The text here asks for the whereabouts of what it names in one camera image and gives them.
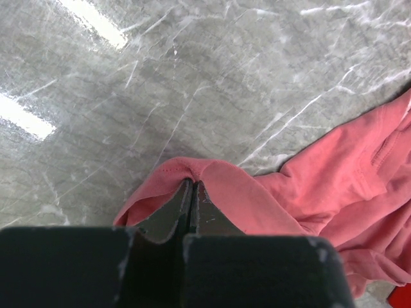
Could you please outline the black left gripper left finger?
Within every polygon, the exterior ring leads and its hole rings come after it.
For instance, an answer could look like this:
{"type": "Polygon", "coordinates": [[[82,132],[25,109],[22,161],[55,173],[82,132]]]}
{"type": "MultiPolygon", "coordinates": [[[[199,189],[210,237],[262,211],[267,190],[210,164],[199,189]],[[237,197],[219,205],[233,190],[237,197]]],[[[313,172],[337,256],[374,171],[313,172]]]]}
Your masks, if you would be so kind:
{"type": "Polygon", "coordinates": [[[2,307],[177,307],[193,182],[134,227],[1,230],[2,307]]]}

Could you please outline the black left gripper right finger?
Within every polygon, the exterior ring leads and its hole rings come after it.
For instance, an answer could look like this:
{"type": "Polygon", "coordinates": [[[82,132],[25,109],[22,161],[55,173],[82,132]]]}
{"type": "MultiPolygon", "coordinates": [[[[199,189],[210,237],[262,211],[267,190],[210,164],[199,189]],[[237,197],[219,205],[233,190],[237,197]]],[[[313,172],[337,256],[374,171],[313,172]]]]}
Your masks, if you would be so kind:
{"type": "Polygon", "coordinates": [[[245,235],[195,185],[182,242],[183,307],[353,307],[342,261],[321,237],[245,235]]]}

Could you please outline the dusty rose t-shirt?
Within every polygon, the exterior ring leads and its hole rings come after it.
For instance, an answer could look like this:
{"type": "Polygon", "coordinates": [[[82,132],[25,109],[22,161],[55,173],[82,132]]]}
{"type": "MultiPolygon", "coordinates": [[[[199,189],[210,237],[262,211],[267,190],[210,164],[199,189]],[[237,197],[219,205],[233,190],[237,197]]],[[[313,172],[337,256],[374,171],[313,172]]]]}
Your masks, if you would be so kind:
{"type": "Polygon", "coordinates": [[[313,235],[339,252],[353,296],[410,282],[410,93],[342,124],[278,172],[250,176],[224,160],[176,157],[128,199],[115,225],[136,225],[184,179],[202,182],[241,231],[313,235]]]}

